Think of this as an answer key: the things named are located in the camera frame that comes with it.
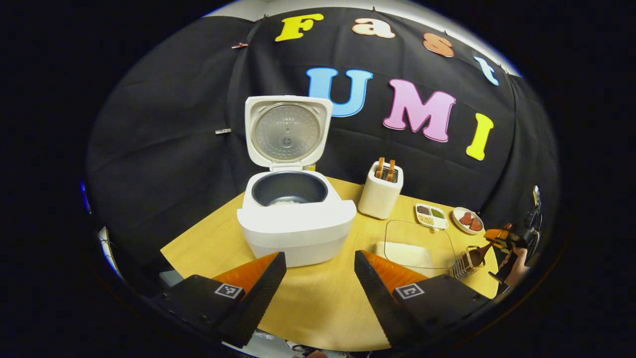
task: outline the white plate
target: white plate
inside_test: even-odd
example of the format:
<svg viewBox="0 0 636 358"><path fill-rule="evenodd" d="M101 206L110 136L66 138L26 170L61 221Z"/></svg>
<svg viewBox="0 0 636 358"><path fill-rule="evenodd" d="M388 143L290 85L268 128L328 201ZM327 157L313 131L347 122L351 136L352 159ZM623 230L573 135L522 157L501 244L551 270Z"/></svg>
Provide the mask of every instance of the white plate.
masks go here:
<svg viewBox="0 0 636 358"><path fill-rule="evenodd" d="M417 211L417 208L420 206L423 208L427 208L429 210L429 215L419 213ZM435 209L436 211L439 211L444 217L443 218L434 217L431 212L431 210L433 209ZM444 210L440 208L436 208L435 206L426 205L426 204L416 204L415 216L417 217L417 221L419 221L420 224L424 226L432 227L433 229L442 229L442 230L448 229L448 219L446 218L446 213L444 212Z"/></svg>
<svg viewBox="0 0 636 358"><path fill-rule="evenodd" d="M481 224L481 230L479 231L470 230L469 229L470 225L464 225L461 222L459 222L459 219L464 217L465 213L470 213L472 218L477 218L477 220L479 220L479 223ZM473 213L471 210L457 207L453 209L453 215L451 216L453 217L453 221L455 222L455 224L457 224L457 227L459 227L462 231L464 231L467 234L477 235L483 231L483 221L481 221L481 218L479 218L479 216L477 216L477 214Z"/></svg>

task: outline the meat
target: meat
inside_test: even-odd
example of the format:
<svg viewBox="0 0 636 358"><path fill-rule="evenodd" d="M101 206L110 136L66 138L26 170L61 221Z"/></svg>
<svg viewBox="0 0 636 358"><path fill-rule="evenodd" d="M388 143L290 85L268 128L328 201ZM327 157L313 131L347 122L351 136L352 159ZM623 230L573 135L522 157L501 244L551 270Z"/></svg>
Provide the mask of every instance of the meat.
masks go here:
<svg viewBox="0 0 636 358"><path fill-rule="evenodd" d="M470 225L473 223L473 216L470 213L465 213L464 217L459 219L459 222L464 225Z"/></svg>
<svg viewBox="0 0 636 358"><path fill-rule="evenodd" d="M469 227L469 229L472 231L481 230L481 224L479 223L479 220L477 218L473 219L473 222L471 222L471 226Z"/></svg>

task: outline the open lid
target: open lid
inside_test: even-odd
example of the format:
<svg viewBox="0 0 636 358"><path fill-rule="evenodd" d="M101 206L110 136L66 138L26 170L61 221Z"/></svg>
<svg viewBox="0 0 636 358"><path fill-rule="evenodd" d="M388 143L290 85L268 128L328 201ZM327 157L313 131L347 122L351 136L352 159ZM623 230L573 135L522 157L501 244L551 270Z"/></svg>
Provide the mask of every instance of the open lid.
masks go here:
<svg viewBox="0 0 636 358"><path fill-rule="evenodd" d="M270 171L301 170L320 159L333 103L302 96L256 96L245 101L250 159Z"/></svg>

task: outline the blue letter u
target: blue letter u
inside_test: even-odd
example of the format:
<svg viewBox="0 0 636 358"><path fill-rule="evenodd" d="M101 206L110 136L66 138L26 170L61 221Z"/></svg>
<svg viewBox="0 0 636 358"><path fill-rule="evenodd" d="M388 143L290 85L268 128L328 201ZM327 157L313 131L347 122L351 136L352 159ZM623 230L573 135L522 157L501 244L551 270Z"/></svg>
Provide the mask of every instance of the blue letter u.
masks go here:
<svg viewBox="0 0 636 358"><path fill-rule="evenodd" d="M310 68L307 70L309 76L309 97L325 98L331 101L331 79L338 72L333 68ZM333 103L332 117L348 117L354 115L364 106L366 96L366 82L373 78L373 73L361 69L350 69L346 73L351 78L351 94L346 103Z"/></svg>

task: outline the yellow letter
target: yellow letter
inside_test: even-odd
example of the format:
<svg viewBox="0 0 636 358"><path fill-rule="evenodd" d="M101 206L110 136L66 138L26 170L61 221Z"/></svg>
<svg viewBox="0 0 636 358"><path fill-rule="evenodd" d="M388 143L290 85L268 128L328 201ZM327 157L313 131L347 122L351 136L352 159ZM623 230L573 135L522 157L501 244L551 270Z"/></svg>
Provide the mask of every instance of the yellow letter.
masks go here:
<svg viewBox="0 0 636 358"><path fill-rule="evenodd" d="M490 118L484 116L481 113L475 113L477 119L477 130L475 130L475 137L473 138L473 144L466 147L466 154L482 161L485 154L483 149L486 147L486 141L488 141L488 134L493 128L493 123Z"/></svg>
<svg viewBox="0 0 636 358"><path fill-rule="evenodd" d="M381 38L394 38L396 35L391 32L391 26L382 20L374 18L357 18L356 23L351 29L360 35L376 35Z"/></svg>
<svg viewBox="0 0 636 358"><path fill-rule="evenodd" d="M298 32L298 30L303 29L304 31L307 31L314 26L313 20L320 21L322 19L324 19L324 16L320 13L285 18L282 21L284 23L282 26L282 32L279 37L275 38L275 40L278 42L285 41L287 39L301 38L303 37L303 34Z"/></svg>

